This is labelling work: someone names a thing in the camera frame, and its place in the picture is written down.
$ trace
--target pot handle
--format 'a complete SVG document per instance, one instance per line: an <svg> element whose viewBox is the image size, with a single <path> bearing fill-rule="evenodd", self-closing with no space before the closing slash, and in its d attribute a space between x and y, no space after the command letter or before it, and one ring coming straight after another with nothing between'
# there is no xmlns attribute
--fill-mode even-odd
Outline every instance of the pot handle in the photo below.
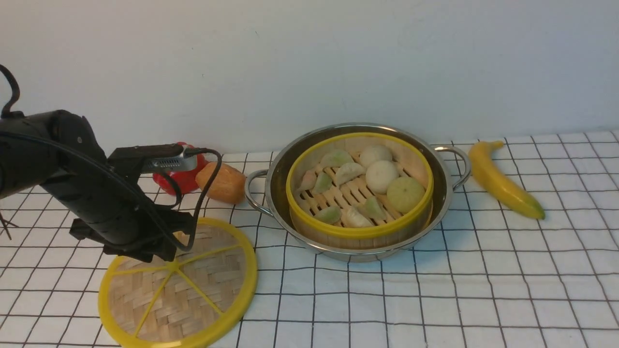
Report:
<svg viewBox="0 0 619 348"><path fill-rule="evenodd" d="M247 176L247 179L245 179L245 198L247 198L247 202L249 203L249 205L254 208L255 210L263 213L263 214L267 214L271 217L273 216L273 213L266 207L262 206L260 203L258 203L252 196L251 196L251 192L249 191L249 186L251 184L252 181L254 181L255 178L259 177L259 176L265 176L267 175L269 171L266 169L262 169L262 170L256 170L255 172L249 174Z"/></svg>
<svg viewBox="0 0 619 348"><path fill-rule="evenodd" d="M460 186L462 186L470 177L470 159L467 156L466 152L455 147L455 146L438 146L434 148L437 152L451 152L454 155L460 157L464 161L464 172L460 176L460 178L453 184L453 190L457 190Z"/></svg>

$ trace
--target toy banana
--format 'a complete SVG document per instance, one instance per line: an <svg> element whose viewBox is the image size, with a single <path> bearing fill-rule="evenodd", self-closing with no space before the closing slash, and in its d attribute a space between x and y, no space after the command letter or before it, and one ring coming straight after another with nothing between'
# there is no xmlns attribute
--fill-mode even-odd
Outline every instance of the toy banana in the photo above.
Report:
<svg viewBox="0 0 619 348"><path fill-rule="evenodd" d="M469 150L471 173L477 183L506 207L531 219L544 219L540 203L527 191L511 181L492 161L492 152L503 147L502 141L474 144Z"/></svg>

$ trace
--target white wall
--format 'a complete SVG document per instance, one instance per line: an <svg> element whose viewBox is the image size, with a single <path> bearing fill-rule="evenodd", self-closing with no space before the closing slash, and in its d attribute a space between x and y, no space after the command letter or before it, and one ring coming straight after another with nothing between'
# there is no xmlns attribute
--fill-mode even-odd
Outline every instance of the white wall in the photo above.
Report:
<svg viewBox="0 0 619 348"><path fill-rule="evenodd" d="M344 121L619 128L617 0L1 0L0 33L17 106L85 115L108 153L271 150Z"/></svg>

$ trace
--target woven bamboo lid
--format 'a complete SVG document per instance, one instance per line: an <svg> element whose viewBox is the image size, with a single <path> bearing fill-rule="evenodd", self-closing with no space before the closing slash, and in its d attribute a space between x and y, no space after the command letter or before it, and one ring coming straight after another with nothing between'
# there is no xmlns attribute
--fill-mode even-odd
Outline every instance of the woven bamboo lid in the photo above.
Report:
<svg viewBox="0 0 619 348"><path fill-rule="evenodd" d="M177 238L186 243L187 236ZM123 347L205 347L241 319L257 280L256 255L243 232L202 218L192 250L177 251L173 262L116 257L103 276L99 314Z"/></svg>

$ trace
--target yellow rim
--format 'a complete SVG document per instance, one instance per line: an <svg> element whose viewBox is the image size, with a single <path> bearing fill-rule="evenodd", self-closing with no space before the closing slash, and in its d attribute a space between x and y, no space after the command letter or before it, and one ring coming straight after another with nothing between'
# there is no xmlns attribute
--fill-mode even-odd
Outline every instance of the yellow rim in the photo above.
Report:
<svg viewBox="0 0 619 348"><path fill-rule="evenodd" d="M245 254L245 263L246 263L246 271L245 271L245 279L243 281L243 285L241 286L241 290L237 295L235 301L232 303L232 306L228 308L227 311L221 312L219 308L217 308L210 299L202 293L201 290L197 292L201 294L204 299L211 305L211 307L219 312L220 317L215 321L213 325L210 325L205 330L193 334L191 336L185 337L179 341L173 342L152 342L145 341L142 339L138 339L134 337L132 334L128 334L123 329L121 329L110 312L110 307L108 303L108 292L110 291L110 284L112 277L117 274L126 274L127 271L115 272L115 269L120 265L120 262L123 259L123 256L117 256L110 266L108 267L105 275L103 276L103 280L101 281L101 286L99 288L99 296L98 296L98 307L99 307L99 316L101 317L101 322L103 323L103 327L108 331L110 336L118 342L123 347L132 347L132 348L172 348L172 347L205 347L209 346L215 341L219 340L221 337L224 337L226 333L228 333L237 322L241 319L241 317L245 314L247 309L249 308L249 304L251 303L252 298L254 297L254 293L256 292L256 284L258 283L258 263L256 261L256 254L254 253L254 248L247 239L247 237L239 230L238 228L219 220L210 219L210 218L200 218L198 221L199 224L204 225L213 225L216 227L220 227L226 230L228 233L233 235L236 240L238 240L237 245L228 246L225 248L220 248L217 250L210 251L208 253L197 255L191 259L183 261L182 263L174 260L172 263L168 263L168 265L172 265L170 267L154 267L154 268L142 268L142 269L134 269L130 270L132 272L141 272L141 271L155 271L165 268L170 268L170 273L167 278L163 281L160 288L155 292L153 299L151 300L150 306L148 307L144 317L142 318L141 324L144 323L146 315L150 312L151 306L155 303L155 300L159 296L159 293L163 289L163 286L167 283L167 280L174 272L178 272L178 274L185 278L185 280L191 285L195 287L193 282L189 280L182 271L174 270L175 267L178 268L184 264L190 263L197 259L201 259L210 254L222 252L225 250L229 250L230 248L241 248L243 253Z"/></svg>
<svg viewBox="0 0 619 348"><path fill-rule="evenodd" d="M307 214L298 204L296 199L294 198L294 195L292 194L292 189L290 187L290 182L292 181L292 173L295 171L297 165L307 156L309 155L312 151L316 150L318 147L321 147L325 144L328 144L330 142L334 142L334 141L338 141L340 139L346 139L349 137L359 137L359 136L367 136L367 137L380 137L383 139L388 139L390 141L394 141L394 142L398 142L399 144L402 144L403 146L408 147L411 151L413 151L415 154L417 154L422 162L423 162L423 166L425 167L425 170L428 174L428 187L426 189L425 194L422 197L422 200L419 202L419 204L417 204L416 207L414 207L411 211L409 211L408 213L404 214L402 217L400 217L399 219L396 219L395 221L392 221L388 224L384 224L384 225L380 225L380 226L374 226L374 227L363 227L363 228L346 228L346 227L339 227L339 226L333 226L333 225L329 225L326 224L324 222L321 222L319 220L316 220L314 217L310 216L309 214ZM288 201L290 203L290 207L292 208L292 211L306 224L326 233L326 234L330 234L332 236L335 237L340 237L340 238L346 238L346 239L366 239L366 238L375 238L375 237L381 237L387 234L390 234L392 232L395 232L396 230L399 230L400 228L403 228L404 226L406 226L411 220L414 220L416 217L418 217L422 211L424 209L427 208L428 204L430 203L430 200L432 198L432 194L434 192L434 176L432 175L432 169L430 168L430 164L428 163L428 161L426 160L426 158L422 155L422 153L413 145L409 144L408 142L403 141L402 139L398 139L396 137L392 137L392 136L388 136L386 134L377 134L377 133L348 133L348 134L343 134L341 136L336 136L336 137L332 137L328 140L319 142L318 144L315 144L314 146L310 147L309 149L305 150L304 153L302 153L297 160L292 164L292 167L290 167L290 171L288 172L288 177L286 179L286 197L288 198Z"/></svg>

